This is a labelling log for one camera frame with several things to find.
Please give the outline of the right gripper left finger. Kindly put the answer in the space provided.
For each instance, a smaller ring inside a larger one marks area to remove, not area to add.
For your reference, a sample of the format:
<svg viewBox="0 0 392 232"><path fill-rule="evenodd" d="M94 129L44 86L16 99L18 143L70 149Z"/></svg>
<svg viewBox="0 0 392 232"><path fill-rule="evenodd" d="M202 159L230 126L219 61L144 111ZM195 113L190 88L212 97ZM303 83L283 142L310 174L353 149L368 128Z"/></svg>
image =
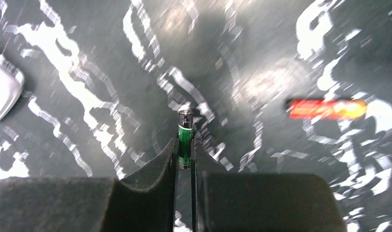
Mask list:
<svg viewBox="0 0 392 232"><path fill-rule="evenodd" d="M0 232L171 232L178 143L122 180L0 180Z"/></svg>

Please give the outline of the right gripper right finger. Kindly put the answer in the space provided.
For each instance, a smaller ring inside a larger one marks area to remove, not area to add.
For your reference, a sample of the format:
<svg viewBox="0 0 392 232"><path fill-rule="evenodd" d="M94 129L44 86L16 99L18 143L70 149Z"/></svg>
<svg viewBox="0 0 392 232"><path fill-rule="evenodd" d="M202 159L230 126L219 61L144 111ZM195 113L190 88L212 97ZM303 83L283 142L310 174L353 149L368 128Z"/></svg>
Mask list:
<svg viewBox="0 0 392 232"><path fill-rule="evenodd" d="M192 226L195 232L344 232L326 181L304 173L215 172L191 142Z"/></svg>

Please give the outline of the green black battery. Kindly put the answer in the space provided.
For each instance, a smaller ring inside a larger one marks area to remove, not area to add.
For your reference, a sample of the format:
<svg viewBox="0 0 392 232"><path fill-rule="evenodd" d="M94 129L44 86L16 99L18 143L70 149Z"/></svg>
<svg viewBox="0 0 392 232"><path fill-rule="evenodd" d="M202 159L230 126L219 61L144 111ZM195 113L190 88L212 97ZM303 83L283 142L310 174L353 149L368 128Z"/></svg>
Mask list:
<svg viewBox="0 0 392 232"><path fill-rule="evenodd" d="M178 112L179 167L188 169L191 165L191 141L193 139L193 111L184 109Z"/></svg>

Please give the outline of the grey remote control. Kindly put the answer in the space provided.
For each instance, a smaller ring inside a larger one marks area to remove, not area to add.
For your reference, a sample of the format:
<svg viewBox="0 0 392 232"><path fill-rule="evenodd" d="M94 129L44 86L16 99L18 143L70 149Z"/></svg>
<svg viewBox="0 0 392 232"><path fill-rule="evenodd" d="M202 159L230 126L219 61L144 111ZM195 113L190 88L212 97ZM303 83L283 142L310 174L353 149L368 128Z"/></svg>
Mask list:
<svg viewBox="0 0 392 232"><path fill-rule="evenodd" d="M0 121L21 96L24 83L22 71L0 54Z"/></svg>

